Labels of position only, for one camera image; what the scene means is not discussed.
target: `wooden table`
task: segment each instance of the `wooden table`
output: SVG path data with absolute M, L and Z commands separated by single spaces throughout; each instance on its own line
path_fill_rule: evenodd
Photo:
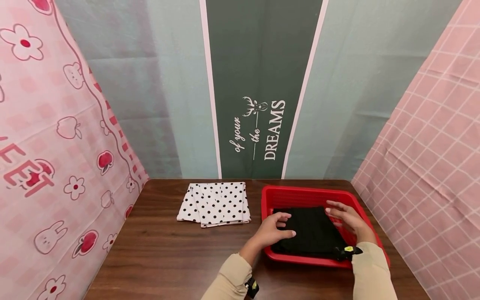
M 200 228 L 197 223 L 176 221 L 190 182 L 229 181 L 149 181 L 85 299 L 200 299 L 225 259 L 238 252 L 259 227 L 261 190 L 265 185 L 346 190 L 360 200 L 345 180 L 245 180 L 251 223 Z M 398 298 L 428 300 L 384 231 L 360 202 L 390 257 Z M 260 285 L 256 300 L 352 299 L 351 270 L 278 263 L 262 253 L 253 275 Z

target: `fabric backdrop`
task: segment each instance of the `fabric backdrop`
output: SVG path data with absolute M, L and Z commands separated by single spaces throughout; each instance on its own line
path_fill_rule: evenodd
M 81 299 L 148 179 L 53 2 L 0 2 L 0 299 Z
M 459 3 L 59 6 L 150 176 L 351 179 Z
M 352 182 L 435 300 L 480 298 L 479 12 L 462 2 Z

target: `polka dot cloth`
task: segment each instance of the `polka dot cloth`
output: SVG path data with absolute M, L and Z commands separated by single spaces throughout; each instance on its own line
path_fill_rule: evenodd
M 197 222 L 203 228 L 249 223 L 245 183 L 190 183 L 177 220 Z

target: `black cloth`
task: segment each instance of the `black cloth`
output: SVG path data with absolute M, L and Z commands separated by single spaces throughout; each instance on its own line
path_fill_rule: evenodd
M 297 235 L 273 244 L 272 251 L 275 253 L 335 259 L 334 248 L 347 247 L 323 206 L 274 209 L 276 212 L 292 215 L 286 222 L 287 226 L 279 229 L 294 230 Z

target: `person's left hand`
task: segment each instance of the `person's left hand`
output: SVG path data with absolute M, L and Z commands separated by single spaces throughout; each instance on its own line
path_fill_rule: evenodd
M 293 230 L 278 230 L 277 227 L 285 227 L 285 222 L 291 218 L 291 214 L 276 213 L 269 215 L 260 225 L 255 235 L 252 237 L 262 248 L 273 245 L 279 240 L 293 238 L 297 233 Z

